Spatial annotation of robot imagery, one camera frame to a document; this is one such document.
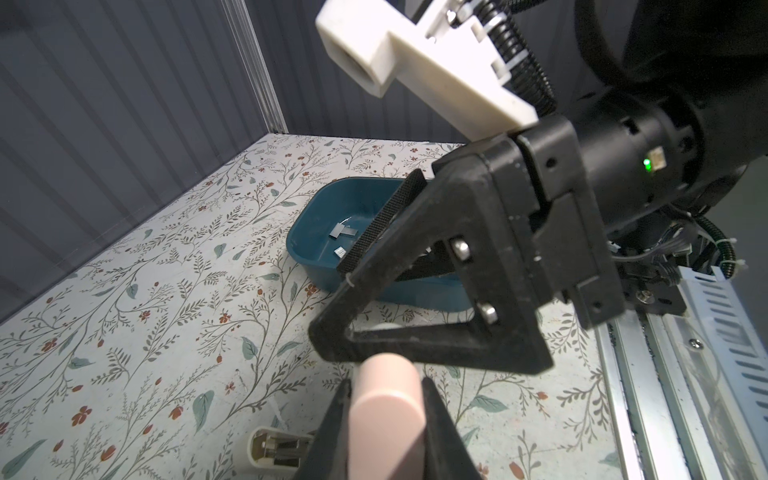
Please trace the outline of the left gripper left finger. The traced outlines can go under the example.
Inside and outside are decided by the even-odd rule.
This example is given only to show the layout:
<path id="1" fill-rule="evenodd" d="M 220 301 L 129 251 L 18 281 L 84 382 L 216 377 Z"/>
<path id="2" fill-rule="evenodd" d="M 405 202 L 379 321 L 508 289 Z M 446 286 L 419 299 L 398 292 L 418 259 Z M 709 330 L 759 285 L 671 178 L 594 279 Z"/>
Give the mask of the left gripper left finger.
<path id="1" fill-rule="evenodd" d="M 347 479 L 351 390 L 350 379 L 339 384 L 294 480 Z"/>

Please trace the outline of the pink small stapler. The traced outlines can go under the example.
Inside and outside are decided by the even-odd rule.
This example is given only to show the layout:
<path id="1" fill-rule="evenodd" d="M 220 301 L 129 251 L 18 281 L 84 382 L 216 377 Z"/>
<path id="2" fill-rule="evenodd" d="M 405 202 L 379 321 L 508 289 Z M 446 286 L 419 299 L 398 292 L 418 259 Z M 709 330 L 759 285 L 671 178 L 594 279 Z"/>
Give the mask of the pink small stapler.
<path id="1" fill-rule="evenodd" d="M 350 479 L 421 479 L 426 412 L 421 377 L 406 358 L 377 354 L 359 367 L 348 417 Z"/>

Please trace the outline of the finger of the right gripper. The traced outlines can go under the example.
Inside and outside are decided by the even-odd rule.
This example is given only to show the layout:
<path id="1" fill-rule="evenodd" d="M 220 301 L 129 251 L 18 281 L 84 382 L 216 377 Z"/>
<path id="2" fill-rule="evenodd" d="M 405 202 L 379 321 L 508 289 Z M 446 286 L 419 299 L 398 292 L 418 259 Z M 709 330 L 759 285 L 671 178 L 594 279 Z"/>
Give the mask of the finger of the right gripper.
<path id="1" fill-rule="evenodd" d="M 421 363 L 538 374 L 553 360 L 503 205 L 484 166 L 426 180 L 352 177 L 307 206 L 307 273 L 329 303 L 308 335 L 325 360 L 394 353 Z M 373 301 L 466 312 L 454 323 L 353 330 Z"/>
<path id="2" fill-rule="evenodd" d="M 363 256 L 375 244 L 395 218 L 426 188 L 428 182 L 420 169 L 410 172 L 360 237 L 342 257 L 337 272 L 341 277 L 352 273 Z"/>

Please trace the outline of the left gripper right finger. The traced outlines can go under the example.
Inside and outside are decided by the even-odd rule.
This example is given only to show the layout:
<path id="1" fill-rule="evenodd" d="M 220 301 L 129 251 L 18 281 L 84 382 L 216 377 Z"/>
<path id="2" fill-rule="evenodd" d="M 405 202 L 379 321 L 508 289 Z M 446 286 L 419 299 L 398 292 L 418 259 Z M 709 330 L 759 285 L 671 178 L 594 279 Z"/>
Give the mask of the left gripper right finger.
<path id="1" fill-rule="evenodd" d="M 425 377 L 422 393 L 426 414 L 425 472 L 429 480 L 480 480 L 434 381 Z"/>

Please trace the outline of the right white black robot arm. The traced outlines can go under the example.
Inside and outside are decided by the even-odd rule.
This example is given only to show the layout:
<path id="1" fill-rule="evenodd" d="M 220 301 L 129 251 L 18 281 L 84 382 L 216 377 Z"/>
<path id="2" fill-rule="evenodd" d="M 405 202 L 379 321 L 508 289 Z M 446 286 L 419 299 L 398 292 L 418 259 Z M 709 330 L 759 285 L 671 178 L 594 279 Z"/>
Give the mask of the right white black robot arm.
<path id="1" fill-rule="evenodd" d="M 366 92 L 402 83 L 466 137 L 345 256 L 310 323 L 318 355 L 388 352 L 518 374 L 553 360 L 537 320 L 554 298 L 590 329 L 622 314 L 622 280 L 698 232 L 767 153 L 767 5 L 642 1 L 617 59 L 594 1 L 574 5 L 579 53 L 605 85 L 558 114 L 515 26 L 520 1 L 328 1 L 316 27 Z"/>

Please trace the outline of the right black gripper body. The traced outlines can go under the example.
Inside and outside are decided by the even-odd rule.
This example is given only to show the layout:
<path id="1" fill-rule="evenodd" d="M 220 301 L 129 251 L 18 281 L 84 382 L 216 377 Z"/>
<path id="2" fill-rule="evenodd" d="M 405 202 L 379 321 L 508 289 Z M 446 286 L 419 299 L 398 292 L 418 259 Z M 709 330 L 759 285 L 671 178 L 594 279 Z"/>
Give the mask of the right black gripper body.
<path id="1" fill-rule="evenodd" d="M 573 125 L 548 117 L 521 132 L 461 146 L 432 171 L 444 173 L 466 156 L 489 171 L 523 260 L 519 276 L 538 304 L 555 296 L 570 301 L 585 329 L 623 314 L 621 281 Z"/>

